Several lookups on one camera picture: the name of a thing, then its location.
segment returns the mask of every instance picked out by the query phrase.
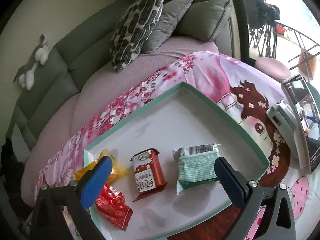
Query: wall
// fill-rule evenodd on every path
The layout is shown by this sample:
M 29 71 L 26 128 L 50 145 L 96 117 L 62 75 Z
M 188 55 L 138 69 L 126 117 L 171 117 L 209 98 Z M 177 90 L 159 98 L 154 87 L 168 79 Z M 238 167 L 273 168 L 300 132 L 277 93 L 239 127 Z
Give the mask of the wall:
M 236 10 L 234 7 L 233 0 L 230 0 L 231 6 L 232 6 L 232 12 L 231 12 L 231 28 L 232 28 L 232 35 L 233 35 L 233 46 L 235 50 L 235 58 L 241 59 L 241 49 L 240 49 L 240 36 L 239 36 L 239 29 L 238 29 L 238 21 L 236 16 Z
M 21 88 L 13 83 L 43 33 L 52 47 L 115 0 L 23 0 L 0 35 L 0 145 Z

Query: cartoon girl print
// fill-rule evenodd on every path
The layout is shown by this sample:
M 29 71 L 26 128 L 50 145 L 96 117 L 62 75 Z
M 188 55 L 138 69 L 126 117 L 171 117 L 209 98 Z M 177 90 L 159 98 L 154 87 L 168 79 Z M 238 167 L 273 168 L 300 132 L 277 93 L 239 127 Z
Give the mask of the cartoon girl print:
M 220 108 L 226 111 L 230 116 L 234 117 L 234 115 L 228 111 L 234 108 L 234 106 L 237 109 L 241 109 L 241 107 L 231 94 L 229 78 L 220 65 L 219 57 L 215 57 L 214 59 L 216 61 L 215 67 L 207 69 L 206 71 L 206 76 L 208 78 L 207 81 L 212 89 L 204 90 L 203 93 L 212 101 L 214 101 Z
M 262 150 L 266 156 L 269 155 L 270 167 L 259 180 L 259 184 L 275 187 L 287 174 L 290 165 L 290 150 L 279 131 L 267 117 L 268 99 L 256 90 L 253 83 L 247 80 L 240 82 L 238 87 L 230 87 L 230 90 L 237 97 L 237 101 L 243 105 L 241 118 L 245 124 L 242 126 L 250 126 L 255 129 L 256 136 L 262 135 L 265 142 Z M 271 152 L 266 152 L 268 144 L 271 144 Z

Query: smartphone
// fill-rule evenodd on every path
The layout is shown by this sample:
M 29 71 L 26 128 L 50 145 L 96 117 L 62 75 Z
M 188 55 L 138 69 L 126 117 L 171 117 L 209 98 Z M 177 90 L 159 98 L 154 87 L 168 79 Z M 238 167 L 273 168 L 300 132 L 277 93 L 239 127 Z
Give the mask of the smartphone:
M 283 81 L 282 90 L 298 121 L 306 167 L 313 172 L 320 163 L 320 118 L 315 100 L 304 78 L 298 74 Z

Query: mint green tray rim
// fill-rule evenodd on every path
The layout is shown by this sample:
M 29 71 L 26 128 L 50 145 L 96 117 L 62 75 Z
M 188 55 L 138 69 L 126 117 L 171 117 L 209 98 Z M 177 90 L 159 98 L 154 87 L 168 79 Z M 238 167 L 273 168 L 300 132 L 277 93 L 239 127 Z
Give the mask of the mint green tray rim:
M 189 84 L 187 84 L 185 82 L 181 82 L 181 83 L 177 84 L 176 86 L 170 88 L 166 92 L 164 92 L 161 95 L 159 95 L 157 98 L 154 98 L 152 101 L 150 101 L 149 103 L 147 103 L 143 107 L 137 109 L 132 114 L 130 114 L 129 116 L 127 116 L 126 118 L 121 120 L 119 123 L 117 123 L 115 126 L 113 126 L 111 129 L 106 131 L 104 134 L 100 135 L 90 145 L 88 145 L 84 149 L 84 158 L 83 158 L 84 159 L 84 167 L 89 165 L 88 154 L 90 154 L 90 150 L 93 147 L 95 147 L 96 145 L 101 143 L 104 139 L 106 139 L 108 136 L 110 136 L 111 134 L 113 134 L 114 132 L 119 130 L 125 124 L 129 123 L 134 118 L 136 118 L 139 115 L 143 114 L 144 112 L 148 111 L 150 108 L 154 107 L 156 104 L 158 104 L 159 102 L 161 102 L 162 100 L 164 100 L 165 98 L 167 98 L 168 96 L 170 96 L 171 94 L 175 93 L 176 91 L 178 91 L 181 88 L 185 88 L 185 89 L 191 91 L 196 96 L 198 96 L 202 101 L 204 101 L 208 106 L 210 106 L 252 148 L 252 150 L 256 153 L 257 157 L 260 159 L 260 161 L 262 162 L 262 164 L 265 167 L 264 167 L 264 170 L 262 170 L 261 173 L 258 175 L 258 177 L 256 177 L 256 178 L 247 178 L 247 179 L 249 179 L 249 180 L 253 179 L 253 180 L 258 181 L 264 175 L 264 173 L 267 171 L 267 169 L 268 169 L 268 167 L 270 165 L 270 162 L 269 162 L 268 158 L 264 155 L 264 153 L 262 152 L 260 147 L 250 137 L 250 135 L 232 117 L 230 117 L 218 105 L 216 105 L 213 101 L 211 101 L 209 98 L 207 98 L 204 94 L 202 94 L 196 88 L 194 88 L 193 86 L 191 86 L 191 85 L 189 85 Z M 216 210 L 214 210 L 213 212 L 211 212 L 207 216 L 202 217 L 198 221 L 191 223 L 190 225 L 187 225 L 187 226 L 185 226 L 183 228 L 180 228 L 178 230 L 175 230 L 175 231 L 172 231 L 172 232 L 160 235 L 160 236 L 155 236 L 155 237 L 152 237 L 152 238 L 148 238 L 148 240 L 158 240 L 158 239 L 165 238 L 165 237 L 168 237 L 168 236 L 172 236 L 172 235 L 181 233 L 181 232 L 183 232 L 185 230 L 188 230 L 188 229 L 190 229 L 190 228 L 192 228 L 192 227 L 194 227 L 196 225 L 199 225 L 202 222 L 212 218 L 213 216 L 215 216 L 216 214 L 218 214 L 219 212 L 221 212 L 222 210 L 227 208 L 229 205 L 231 205 L 230 201 L 228 201 L 226 204 L 222 205 L 221 207 L 217 208 Z M 95 225 L 97 226 L 99 231 L 101 231 L 101 225 L 100 225 L 99 218 L 98 218 L 98 210 L 97 210 L 97 208 L 94 205 L 89 209 L 90 209 L 90 215 L 91 215 L 92 221 L 95 223 Z

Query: cartoon girl face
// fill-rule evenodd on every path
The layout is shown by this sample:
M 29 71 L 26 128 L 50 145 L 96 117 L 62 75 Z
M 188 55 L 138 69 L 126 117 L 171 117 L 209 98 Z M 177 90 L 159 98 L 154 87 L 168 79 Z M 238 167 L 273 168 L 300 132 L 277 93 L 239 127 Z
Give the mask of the cartoon girl face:
M 268 157 L 273 145 L 265 124 L 252 116 L 246 117 L 239 124 L 246 130 L 246 132 L 258 144 L 263 153 Z

